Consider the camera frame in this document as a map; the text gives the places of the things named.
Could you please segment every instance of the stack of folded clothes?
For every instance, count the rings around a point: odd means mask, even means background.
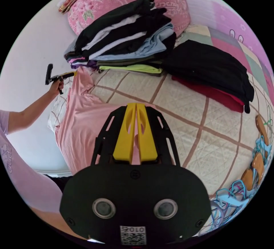
[[[188,88],[233,111],[250,113],[254,88],[246,68],[229,53],[187,40],[174,48],[160,66]]]
[[[64,57],[73,69],[87,66],[161,75],[161,61],[176,34],[166,8],[135,0],[95,20],[69,45]]]

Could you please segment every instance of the lavender shirt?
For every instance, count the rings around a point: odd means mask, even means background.
[[[37,173],[22,160],[6,137],[8,122],[9,112],[0,110],[0,155],[10,180],[28,206],[59,213],[61,190],[50,178]]]

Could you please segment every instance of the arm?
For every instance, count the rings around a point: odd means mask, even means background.
[[[64,82],[58,80],[51,85],[47,93],[25,110],[22,112],[10,112],[8,133],[11,134],[31,126],[40,117],[47,106],[56,98],[59,94],[59,89],[63,89],[63,87]]]

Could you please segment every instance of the hand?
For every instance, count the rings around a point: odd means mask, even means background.
[[[58,96],[59,94],[59,89],[60,90],[63,90],[64,88],[64,81],[60,81],[60,80],[57,80],[57,81],[54,81],[52,84],[51,84],[51,87],[49,89],[49,93],[51,95],[53,95],[54,97]]]

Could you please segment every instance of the red garment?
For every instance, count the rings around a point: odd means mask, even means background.
[[[233,95],[230,95],[228,93],[225,93],[221,90],[218,90],[209,86],[189,83],[175,76],[172,76],[172,80],[176,80],[179,83],[190,88],[191,90],[216,100],[217,102],[223,104],[225,107],[229,108],[232,111],[239,112],[239,113],[243,112],[243,106],[244,106],[243,102]]]

